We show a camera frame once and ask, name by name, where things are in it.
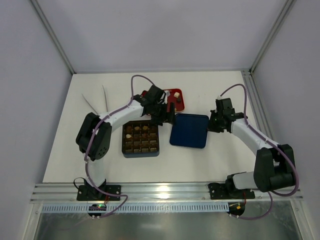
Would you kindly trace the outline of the blue box lid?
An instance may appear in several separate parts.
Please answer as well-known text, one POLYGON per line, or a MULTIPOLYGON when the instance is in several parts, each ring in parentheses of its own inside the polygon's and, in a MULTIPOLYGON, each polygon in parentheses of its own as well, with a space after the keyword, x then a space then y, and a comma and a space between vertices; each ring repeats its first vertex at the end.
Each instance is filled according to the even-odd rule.
POLYGON ((207 143, 209 117, 178 113, 172 125, 169 143, 173 146, 203 149, 207 143))

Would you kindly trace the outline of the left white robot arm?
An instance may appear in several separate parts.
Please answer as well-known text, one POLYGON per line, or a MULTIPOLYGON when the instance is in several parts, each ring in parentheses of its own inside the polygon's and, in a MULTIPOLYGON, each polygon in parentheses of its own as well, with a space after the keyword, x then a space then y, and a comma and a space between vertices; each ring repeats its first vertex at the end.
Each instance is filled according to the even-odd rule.
POLYGON ((102 159, 110 148, 112 133, 124 124, 143 116, 150 116, 153 125, 175 123, 175 103, 168 102, 170 93, 154 84, 144 94, 132 94, 129 102, 112 112, 87 114, 75 139, 84 154, 86 182, 102 194, 106 179, 102 159))

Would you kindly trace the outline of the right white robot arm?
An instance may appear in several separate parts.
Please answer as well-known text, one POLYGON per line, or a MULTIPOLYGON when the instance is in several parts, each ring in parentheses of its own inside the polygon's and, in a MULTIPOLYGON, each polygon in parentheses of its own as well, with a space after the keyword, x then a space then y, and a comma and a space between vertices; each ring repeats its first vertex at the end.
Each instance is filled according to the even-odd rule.
POLYGON ((240 139, 255 155, 252 172, 234 173, 225 181, 237 191, 256 189, 263 193, 294 187, 298 190, 299 179, 295 166, 294 150, 288 144, 279 144, 252 127, 243 112, 236 112, 230 98, 215 100, 211 110, 208 131, 228 132, 240 139))

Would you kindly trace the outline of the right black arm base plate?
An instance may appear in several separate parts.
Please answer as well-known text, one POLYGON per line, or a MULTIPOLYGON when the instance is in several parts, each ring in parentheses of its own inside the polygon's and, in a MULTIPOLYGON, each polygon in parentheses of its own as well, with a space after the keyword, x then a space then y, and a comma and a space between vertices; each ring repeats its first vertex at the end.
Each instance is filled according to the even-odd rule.
POLYGON ((250 189, 236 189, 225 183, 212 182, 208 185, 211 200, 252 200, 255 199, 254 191, 250 189))

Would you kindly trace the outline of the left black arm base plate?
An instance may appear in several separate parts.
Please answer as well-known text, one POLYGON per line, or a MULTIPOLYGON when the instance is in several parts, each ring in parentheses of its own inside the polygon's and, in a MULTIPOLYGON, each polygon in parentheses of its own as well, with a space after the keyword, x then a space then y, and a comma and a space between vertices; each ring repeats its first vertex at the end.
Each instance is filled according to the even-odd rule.
POLYGON ((102 185, 101 190, 103 192, 116 195, 116 196, 107 196, 103 194, 102 192, 96 190, 94 187, 91 185, 80 185, 78 187, 78 192, 77 192, 77 201, 120 201, 120 196, 117 196, 121 194, 121 185, 102 185))

